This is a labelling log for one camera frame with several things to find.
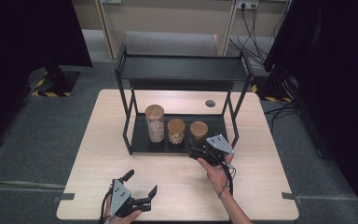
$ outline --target light wooden tabletop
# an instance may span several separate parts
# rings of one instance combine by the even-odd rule
[[[237,102],[240,94],[233,92]],[[148,105],[161,105],[165,113],[220,113],[226,94],[202,91],[137,91],[140,112]],[[205,105],[214,100],[215,107]],[[227,137],[234,132],[227,112]],[[188,154],[129,154],[122,132],[125,114],[118,90],[103,90],[97,99],[89,125],[77,153],[64,193],[73,200],[60,202],[57,217],[64,220],[96,220],[101,213],[104,194],[114,178],[130,169],[135,175],[125,182],[135,199],[147,197],[158,185],[152,210],[137,220],[216,221],[228,220],[225,208],[216,197],[206,172]],[[282,198],[291,193],[258,97],[246,93],[237,116],[240,138],[232,165],[234,198],[251,220],[294,220],[298,210],[294,200]],[[131,139],[131,123],[128,136]]]

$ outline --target jar with dark contents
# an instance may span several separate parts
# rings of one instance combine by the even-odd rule
[[[160,105],[150,105],[145,115],[150,141],[161,142],[164,139],[164,109]]]
[[[180,145],[185,138],[186,124],[181,119],[171,119],[168,122],[168,139],[174,145]]]
[[[193,147],[205,146],[208,125],[202,121],[194,121],[190,125],[190,143]]]

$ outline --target wooden lid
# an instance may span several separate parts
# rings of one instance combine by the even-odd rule
[[[145,114],[150,119],[160,119],[164,115],[164,109],[160,105],[150,105]]]
[[[194,121],[190,125],[190,131],[197,137],[202,137],[208,132],[208,125],[202,121]]]
[[[171,119],[168,122],[168,130],[172,133],[182,133],[185,130],[185,123],[181,119]]]

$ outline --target wall socket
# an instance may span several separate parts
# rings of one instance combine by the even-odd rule
[[[258,0],[239,0],[237,8],[242,9],[242,4],[245,4],[245,10],[253,10],[258,8]]]

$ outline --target tall jar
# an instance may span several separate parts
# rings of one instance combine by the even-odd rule
[[[186,124],[181,119],[171,119],[168,122],[168,140],[171,144],[180,145],[185,138]]]
[[[145,115],[150,141],[161,142],[164,139],[164,109],[160,105],[150,105]]]
[[[190,141],[194,147],[205,146],[206,134],[208,132],[208,125],[202,121],[194,121],[190,125]]]

